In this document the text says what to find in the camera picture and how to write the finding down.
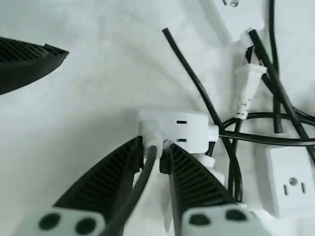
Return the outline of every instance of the wrinkled white cloth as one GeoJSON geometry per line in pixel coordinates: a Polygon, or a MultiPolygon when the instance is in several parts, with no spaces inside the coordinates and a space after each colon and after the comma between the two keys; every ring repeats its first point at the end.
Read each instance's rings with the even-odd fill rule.
{"type": "MultiPolygon", "coordinates": [[[[257,1],[263,12],[264,1],[257,1]]],[[[315,114],[315,2],[278,1],[276,35],[281,80],[293,104],[315,114]]],[[[191,0],[2,0],[0,36],[60,47],[70,52],[43,79],[0,96],[0,232],[9,235],[23,215],[51,206],[84,172],[135,135],[134,109],[159,106],[206,108],[161,30],[169,27],[217,109],[231,117],[234,69],[241,55],[221,44],[199,1],[191,0]]],[[[264,37],[266,46],[268,37],[264,37]]],[[[261,83],[252,102],[270,111],[261,83]]],[[[285,131],[295,135],[288,122],[285,131]]],[[[246,121],[244,132],[272,132],[271,120],[246,121]]],[[[307,127],[310,135],[314,134],[307,127]]],[[[240,142],[238,157],[249,209],[277,236],[313,233],[309,218],[276,220],[261,209],[254,145],[240,142]]],[[[214,157],[227,173],[220,142],[214,157]]],[[[168,178],[156,163],[125,235],[166,235],[168,178]]]]}

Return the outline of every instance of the white outlet box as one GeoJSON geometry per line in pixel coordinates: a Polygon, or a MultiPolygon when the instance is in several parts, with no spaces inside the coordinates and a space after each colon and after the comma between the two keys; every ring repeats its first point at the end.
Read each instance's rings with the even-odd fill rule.
{"type": "Polygon", "coordinates": [[[282,217],[315,209],[313,171],[306,148],[263,146],[255,165],[266,211],[282,217]]]}
{"type": "Polygon", "coordinates": [[[206,114],[154,108],[141,108],[138,111],[139,121],[160,121],[163,138],[174,142],[188,153],[205,153],[209,148],[209,142],[216,142],[219,138],[218,127],[209,127],[209,118],[206,114]]]}
{"type": "Polygon", "coordinates": [[[265,22],[254,0],[200,0],[224,42],[237,42],[250,29],[262,30],[265,22]]]}

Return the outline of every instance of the electrical outlet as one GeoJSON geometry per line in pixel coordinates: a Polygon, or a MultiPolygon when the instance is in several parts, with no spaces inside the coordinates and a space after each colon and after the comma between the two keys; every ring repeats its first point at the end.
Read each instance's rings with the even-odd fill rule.
{"type": "Polygon", "coordinates": [[[304,147],[259,148],[255,160],[260,199],[275,217],[315,208],[311,162],[304,147]]]}
{"type": "Polygon", "coordinates": [[[237,42],[249,29],[262,30],[265,22],[254,0],[200,0],[224,42],[237,42]]]}
{"type": "Polygon", "coordinates": [[[205,153],[209,148],[209,142],[216,142],[219,138],[218,127],[209,127],[209,118],[203,113],[152,108],[141,108],[138,112],[139,121],[160,121],[163,138],[174,142],[188,153],[205,153]]]}

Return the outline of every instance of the power cord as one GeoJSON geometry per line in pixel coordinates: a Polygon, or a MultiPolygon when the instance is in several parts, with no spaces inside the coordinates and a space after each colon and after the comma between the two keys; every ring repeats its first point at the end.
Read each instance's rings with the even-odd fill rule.
{"type": "MultiPolygon", "coordinates": [[[[272,82],[272,85],[274,86],[274,91],[277,92],[277,98],[280,99],[280,101],[282,102],[285,111],[287,112],[287,114],[290,117],[290,120],[294,126],[294,128],[296,129],[297,133],[299,134],[299,136],[306,140],[309,139],[305,129],[302,126],[302,123],[298,117],[298,115],[296,114],[292,103],[288,97],[288,95],[286,94],[284,87],[278,77],[278,73],[276,71],[276,69],[274,68],[273,64],[270,62],[269,57],[267,55],[267,52],[256,32],[256,30],[252,30],[249,32],[249,36],[252,40],[252,42],[254,43],[255,46],[255,52],[256,55],[258,57],[259,60],[262,61],[262,63],[267,67],[268,70],[268,74],[270,77],[270,81],[272,82]]],[[[307,150],[313,160],[313,162],[315,163],[315,148],[310,146],[307,147],[307,150]]]]}
{"type": "MultiPolygon", "coordinates": [[[[162,30],[162,32],[164,33],[166,40],[168,41],[169,45],[171,46],[171,48],[174,51],[175,55],[177,56],[178,60],[181,62],[184,69],[189,74],[191,80],[196,85],[203,101],[206,104],[206,107],[207,107],[207,109],[210,113],[210,116],[212,117],[215,125],[217,125],[220,130],[224,130],[224,125],[221,122],[221,120],[220,120],[220,118],[216,112],[216,109],[214,108],[205,88],[203,87],[202,83],[200,82],[200,80],[198,79],[198,77],[196,76],[196,74],[194,73],[194,71],[192,70],[192,68],[190,67],[190,65],[186,61],[186,59],[184,58],[181,51],[179,50],[179,48],[176,45],[170,31],[168,30],[168,28],[165,28],[162,30]]],[[[229,156],[230,162],[232,163],[233,173],[235,173],[235,179],[234,179],[235,180],[235,194],[234,194],[234,197],[238,202],[242,202],[242,199],[243,199],[243,182],[242,182],[242,174],[241,174],[240,166],[239,166],[237,157],[235,155],[234,149],[233,149],[232,144],[230,143],[229,139],[223,137],[222,141],[223,141],[224,147],[226,149],[226,152],[229,156]]]]}
{"type": "MultiPolygon", "coordinates": [[[[273,66],[275,67],[278,76],[280,77],[279,71],[279,60],[278,60],[278,50],[276,44],[276,37],[275,37],[275,0],[269,1],[269,37],[270,37],[270,44],[271,44],[271,54],[272,54],[272,61],[273,66]]],[[[278,100],[276,96],[273,98],[273,109],[274,109],[274,131],[276,134],[282,133],[282,123],[280,118],[281,113],[281,102],[278,100]]]]}

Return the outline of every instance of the white cloth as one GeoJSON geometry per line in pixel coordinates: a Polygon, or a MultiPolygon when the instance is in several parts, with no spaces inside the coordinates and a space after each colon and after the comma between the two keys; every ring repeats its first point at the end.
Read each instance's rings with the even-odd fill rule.
{"type": "MultiPolygon", "coordinates": [[[[281,80],[293,104],[314,115],[315,2],[278,2],[281,80]]],[[[233,114],[233,71],[243,58],[221,44],[199,1],[2,0],[0,22],[0,36],[48,43],[70,52],[53,73],[0,96],[1,235],[12,232],[26,212],[51,206],[91,166],[131,139],[134,108],[206,111],[164,39],[164,27],[170,28],[222,120],[233,114]]],[[[269,111],[271,101],[261,84],[252,107],[269,111]]],[[[289,125],[285,129],[294,133],[289,125]]],[[[247,121],[244,126],[244,131],[266,130],[272,132],[271,120],[247,121]]],[[[276,235],[299,235],[297,223],[274,219],[255,200],[254,148],[240,142],[237,153],[249,209],[276,235]]],[[[213,157],[218,168],[227,172],[220,142],[213,157]]],[[[165,234],[168,191],[167,177],[155,166],[126,225],[126,236],[165,234]]],[[[305,222],[303,230],[311,226],[310,235],[313,227],[305,222]]]]}

